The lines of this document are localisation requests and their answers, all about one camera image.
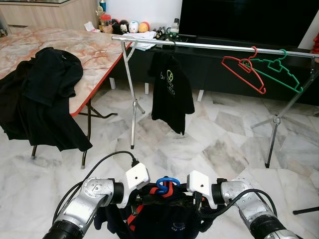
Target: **black t-shirt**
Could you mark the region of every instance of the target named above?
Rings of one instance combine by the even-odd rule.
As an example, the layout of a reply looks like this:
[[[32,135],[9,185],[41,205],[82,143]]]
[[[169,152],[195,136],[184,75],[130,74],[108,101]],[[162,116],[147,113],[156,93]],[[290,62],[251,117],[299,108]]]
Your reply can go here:
[[[165,121],[185,133],[185,114],[195,112],[191,87],[180,63],[166,53],[155,53],[149,71],[155,76],[152,119]]]

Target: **green hanger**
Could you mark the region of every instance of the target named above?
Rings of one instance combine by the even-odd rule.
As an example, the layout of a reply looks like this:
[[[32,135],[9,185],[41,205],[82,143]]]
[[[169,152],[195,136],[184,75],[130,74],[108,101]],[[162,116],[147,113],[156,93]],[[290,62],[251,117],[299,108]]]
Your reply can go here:
[[[280,57],[280,58],[274,60],[274,61],[267,60],[267,59],[261,60],[261,59],[258,59],[258,58],[250,59],[250,61],[268,62],[268,66],[267,66],[267,67],[268,67],[269,69],[275,71],[275,72],[278,72],[278,73],[280,73],[280,72],[284,69],[284,70],[287,72],[287,74],[295,80],[296,86],[295,86],[294,88],[291,87],[291,86],[289,86],[289,85],[287,85],[287,84],[285,84],[284,82],[281,82],[280,80],[277,80],[276,78],[274,78],[274,77],[272,77],[272,76],[270,76],[270,75],[267,75],[266,73],[264,73],[264,72],[262,72],[262,71],[259,71],[259,70],[255,69],[255,68],[253,68],[253,69],[254,69],[256,72],[258,72],[258,73],[260,73],[260,74],[262,74],[262,75],[264,75],[264,76],[267,76],[267,77],[269,77],[270,79],[272,79],[272,80],[274,80],[274,81],[277,81],[278,83],[280,83],[280,84],[282,84],[282,85],[288,87],[289,89],[291,89],[291,90],[293,90],[293,91],[295,91],[295,92],[297,92],[297,93],[301,93],[301,92],[304,91],[304,90],[303,90],[302,87],[300,87],[300,89],[297,90],[297,87],[299,86],[299,81],[296,79],[296,77],[295,77],[293,74],[291,74],[291,73],[289,72],[289,70],[288,70],[286,67],[284,67],[284,66],[281,64],[281,61],[280,61],[280,60],[284,60],[284,59],[285,59],[285,57],[287,56],[287,52],[286,52],[285,49],[280,49],[280,50],[283,51],[283,52],[285,53],[285,55],[284,55],[283,57]],[[271,67],[271,64],[272,64],[272,63],[276,63],[276,62],[279,63],[279,66],[280,66],[280,69],[279,69],[279,70],[277,70],[277,69]],[[245,64],[247,67],[250,68],[250,64],[247,64],[247,62],[245,62],[244,64]]]

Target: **white cloth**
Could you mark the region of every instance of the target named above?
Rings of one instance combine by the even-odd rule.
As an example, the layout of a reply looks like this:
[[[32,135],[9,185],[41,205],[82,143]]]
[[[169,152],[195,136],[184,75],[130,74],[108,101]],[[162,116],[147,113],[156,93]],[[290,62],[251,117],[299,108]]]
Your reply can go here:
[[[156,32],[154,31],[147,31],[144,33],[125,33],[123,36],[129,36],[132,38],[144,38],[144,39],[149,39],[152,40],[156,36]],[[141,51],[146,51],[150,48],[155,46],[155,44],[148,44],[148,43],[138,43],[136,46],[136,49],[139,49]]]

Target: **plastic hanger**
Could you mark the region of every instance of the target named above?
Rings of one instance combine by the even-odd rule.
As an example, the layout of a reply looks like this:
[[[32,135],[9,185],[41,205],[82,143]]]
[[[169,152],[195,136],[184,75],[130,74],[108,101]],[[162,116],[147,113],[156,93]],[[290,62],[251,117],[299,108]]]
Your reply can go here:
[[[264,87],[264,82],[263,80],[260,78],[260,76],[258,75],[258,73],[254,70],[254,68],[252,67],[252,63],[251,60],[252,58],[254,58],[257,55],[257,48],[255,46],[252,46],[252,48],[255,50],[255,54],[248,57],[248,59],[243,58],[243,59],[238,59],[236,57],[232,57],[232,56],[224,56],[223,60],[221,62],[221,64],[226,67],[229,71],[231,71],[235,76],[237,76],[239,79],[241,79],[242,81],[244,81],[247,85],[249,85],[250,87],[252,87],[253,89],[255,89],[258,93],[260,94],[265,94],[266,93],[266,88]],[[254,85],[252,85],[250,82],[246,81],[244,78],[242,78],[240,75],[238,75],[234,70],[232,70],[229,66],[227,66],[225,64],[225,59],[232,59],[235,61],[238,61],[238,66],[240,66],[244,71],[246,71],[247,73],[253,73],[257,76],[258,80],[261,83],[261,87],[257,88]]]
[[[287,72],[287,74],[295,80],[296,86],[295,86],[294,88],[291,87],[291,86],[289,86],[289,85],[287,85],[287,84],[285,84],[284,82],[281,82],[280,80],[278,80],[278,79],[276,79],[276,78],[274,78],[274,77],[272,77],[272,76],[270,76],[270,75],[268,75],[268,74],[262,72],[262,71],[257,70],[256,68],[253,68],[253,69],[254,69],[256,72],[258,72],[258,73],[260,73],[260,74],[262,74],[262,75],[264,75],[264,76],[267,76],[267,77],[269,77],[270,79],[272,79],[272,80],[274,80],[274,81],[277,81],[278,83],[282,84],[283,86],[286,86],[287,88],[289,88],[289,89],[291,89],[291,90],[293,90],[293,91],[295,91],[295,92],[297,92],[297,93],[301,93],[301,92],[303,91],[303,88],[302,88],[302,87],[300,87],[300,89],[297,90],[297,87],[299,86],[299,81],[296,79],[296,77],[295,77],[293,74],[291,74],[291,73],[289,72],[289,70],[288,70],[286,67],[284,67],[284,66],[281,64],[281,61],[280,61],[280,60],[284,60],[284,59],[286,58],[287,52],[286,52],[285,49],[280,49],[280,50],[283,51],[283,52],[285,53],[285,55],[284,55],[283,57],[279,57],[278,59],[276,59],[276,60],[274,60],[274,61],[267,60],[267,59],[261,60],[261,59],[258,59],[258,58],[252,59],[251,61],[267,62],[267,63],[268,63],[267,67],[268,67],[269,69],[271,69],[271,70],[277,72],[277,73],[280,73],[282,70],[285,70],[285,71]],[[273,63],[278,63],[279,66],[280,66],[280,69],[277,70],[277,69],[271,67],[271,64],[273,64]],[[247,63],[244,62],[244,64],[247,65],[247,67],[249,67],[249,68],[250,68],[250,66],[251,66],[251,65],[250,65],[250,66],[248,65],[248,61],[247,61]]]

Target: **tripod stand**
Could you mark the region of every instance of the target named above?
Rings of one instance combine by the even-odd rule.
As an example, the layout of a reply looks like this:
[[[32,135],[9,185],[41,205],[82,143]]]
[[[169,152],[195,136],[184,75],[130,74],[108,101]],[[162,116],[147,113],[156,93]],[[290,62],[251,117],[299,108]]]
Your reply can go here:
[[[277,129],[282,119],[285,119],[284,114],[291,108],[291,106],[293,106],[293,104],[299,99],[299,97],[305,92],[305,90],[315,81],[318,75],[319,75],[319,70],[316,70],[315,72],[315,57],[312,57],[310,77],[306,81],[306,83],[303,85],[304,90],[301,93],[296,93],[295,96],[288,102],[286,107],[278,115],[274,115],[272,119],[268,119],[251,126],[251,128],[256,128],[266,123],[270,123],[270,122],[272,123],[273,131],[271,133],[271,139],[270,139],[269,148],[268,148],[267,162],[265,163],[266,168],[269,168],[271,155],[273,153],[274,143],[276,139]]]

